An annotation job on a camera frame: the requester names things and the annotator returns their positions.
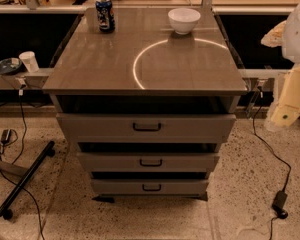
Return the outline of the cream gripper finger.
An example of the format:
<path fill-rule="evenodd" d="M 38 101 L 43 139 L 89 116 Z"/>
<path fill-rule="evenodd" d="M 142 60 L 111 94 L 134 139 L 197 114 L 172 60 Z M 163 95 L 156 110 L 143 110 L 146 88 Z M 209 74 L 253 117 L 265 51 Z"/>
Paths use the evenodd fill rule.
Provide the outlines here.
<path fill-rule="evenodd" d="M 272 28 L 264 37 L 261 39 L 261 44 L 267 47 L 278 47 L 282 45 L 282 34 L 285 28 L 286 21 L 282 21 Z"/>
<path fill-rule="evenodd" d="M 270 105 L 265 128 L 275 132 L 290 127 L 300 117 L 300 64 L 284 76 L 280 95 Z"/>

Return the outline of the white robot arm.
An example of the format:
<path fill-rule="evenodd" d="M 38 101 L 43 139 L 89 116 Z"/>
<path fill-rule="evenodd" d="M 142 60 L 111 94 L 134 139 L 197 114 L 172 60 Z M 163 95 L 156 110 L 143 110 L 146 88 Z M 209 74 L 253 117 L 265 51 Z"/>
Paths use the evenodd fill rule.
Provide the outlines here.
<path fill-rule="evenodd" d="M 267 114 L 265 127 L 277 131 L 291 126 L 300 116 L 300 3 L 261 39 L 261 44 L 280 46 L 282 56 L 294 63 L 284 76 L 279 98 L 272 102 Z"/>

